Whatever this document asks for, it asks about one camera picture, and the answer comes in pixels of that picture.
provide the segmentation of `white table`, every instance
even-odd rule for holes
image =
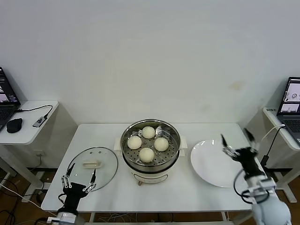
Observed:
[[[201,140],[219,139],[223,134],[234,148],[248,146],[241,128],[234,123],[173,124],[185,136],[191,149]],[[61,176],[71,160],[83,150],[103,146],[113,150],[115,139],[129,124],[81,124],[55,174],[42,203],[42,209],[56,211],[62,204]],[[159,184],[138,186],[122,157],[113,180],[105,187],[81,199],[79,212],[206,212],[250,210],[233,188],[213,186],[193,171],[186,157],[180,157],[170,177]]]
[[[42,130],[46,122],[49,120],[51,115],[54,113],[58,106],[57,101],[26,101],[22,103],[20,108],[22,109],[32,109],[40,107],[43,105],[52,105],[53,109],[48,114],[48,119],[40,126],[33,127],[32,125],[42,116],[47,114],[50,110],[50,107],[44,107],[29,112],[15,113],[11,120],[16,118],[22,118],[22,128],[20,131],[10,134],[7,132],[6,127],[3,128],[0,132],[0,157],[12,168],[14,168],[20,175],[22,175],[26,180],[31,183],[31,186],[28,188],[26,195],[33,194],[35,189],[41,189],[43,183],[40,181],[40,178],[43,176],[43,172],[38,172],[36,176],[31,173],[22,162],[14,156],[13,150],[10,148],[11,145],[28,145],[34,141],[38,133]],[[44,188],[48,188],[50,184],[44,184]]]
[[[282,124],[282,122],[280,122],[280,120],[276,116],[277,109],[275,107],[264,107],[263,113],[266,115],[266,117],[270,120],[270,122],[274,126],[278,126]],[[293,137],[286,129],[280,129],[279,134],[282,136],[284,141],[292,150],[300,151],[299,144],[296,143],[296,141],[293,139]],[[292,190],[290,189],[290,187],[288,186],[288,183],[290,183],[293,179],[297,178],[300,175],[300,164],[298,163],[297,165],[295,165],[294,168],[289,173],[287,173],[284,177],[280,172],[275,172],[274,174],[278,179],[277,189],[284,191],[289,202],[296,203],[297,199],[293,194]]]

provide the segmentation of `floor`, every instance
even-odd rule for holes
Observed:
[[[46,172],[44,176],[42,177],[42,181],[44,182],[50,182],[55,175],[55,172]],[[0,177],[3,178],[5,176],[5,173],[0,171]],[[16,177],[9,179],[12,183],[14,183],[18,189],[19,193],[23,193],[29,186],[28,181],[26,181],[22,176],[17,175]],[[8,188],[16,191],[15,187],[11,183],[5,184]],[[292,214],[292,224],[293,225],[300,225],[300,178],[296,178],[290,183],[290,187],[292,191],[294,192],[296,198],[299,200],[298,203],[289,203],[285,194],[282,191],[278,191],[278,197],[287,203],[291,214]],[[6,194],[9,195],[15,195],[13,193],[10,193],[9,191],[6,191],[4,189],[1,189]],[[36,221],[39,218],[42,217],[48,217],[51,216],[49,213],[42,211],[41,209],[37,208],[35,205],[31,203],[22,203],[20,200],[18,200],[15,210],[14,210],[14,216],[15,221],[7,221],[8,217],[10,216],[9,213],[12,211],[12,209],[15,206],[15,203],[17,201],[17,197],[15,196],[8,196],[5,195],[3,192],[0,192],[0,224],[1,225],[16,225],[20,224],[25,221],[28,221],[27,223],[24,223],[25,225],[34,225],[34,221]],[[32,197],[32,201],[36,204],[40,205],[36,201],[36,196]],[[43,200],[45,194],[40,194],[39,197],[41,200]],[[238,213],[236,212],[229,212],[229,218],[232,219],[235,215]],[[83,213],[80,214],[82,218],[85,219],[85,221],[89,221],[90,214],[89,213]],[[212,212],[212,213],[129,213],[129,214],[109,214],[109,213],[97,213],[95,215],[94,222],[201,222],[201,221],[221,221],[222,216],[221,213],[218,212]],[[253,219],[250,219],[246,222],[244,222],[242,225],[255,225],[255,221]]]

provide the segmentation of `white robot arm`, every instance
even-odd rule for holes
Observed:
[[[234,179],[234,190],[242,200],[252,205],[252,212],[257,225],[291,225],[291,213],[287,205],[280,201],[275,193],[276,183],[261,171],[255,161],[258,145],[252,134],[247,131],[251,147],[242,149],[232,149],[227,146],[225,138],[222,136],[223,151],[233,160],[242,164],[243,169]],[[238,193],[235,182],[241,172],[245,172],[245,181],[248,189]]]

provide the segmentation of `laptop screen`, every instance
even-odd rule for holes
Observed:
[[[20,105],[20,102],[11,88],[3,69],[0,67],[0,105]]]
[[[278,114],[300,114],[300,77],[290,77]]]

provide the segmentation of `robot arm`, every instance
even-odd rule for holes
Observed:
[[[244,202],[252,205],[252,212],[258,225],[291,225],[291,213],[287,205],[278,199],[275,192],[276,183],[259,169],[255,161],[258,145],[252,134],[245,131],[251,143],[247,148],[235,150],[227,145],[222,136],[223,152],[240,162],[243,167],[234,179],[234,190]],[[238,193],[235,182],[243,170],[248,189]]]
[[[70,174],[75,163],[68,169],[67,173],[61,177],[64,195],[66,199],[63,202],[63,207],[57,211],[57,217],[49,217],[47,223],[53,225],[83,225],[85,221],[78,216],[77,207],[81,198],[84,198],[88,193],[96,187],[96,170],[94,170],[90,179],[90,185],[84,186],[69,182]]]

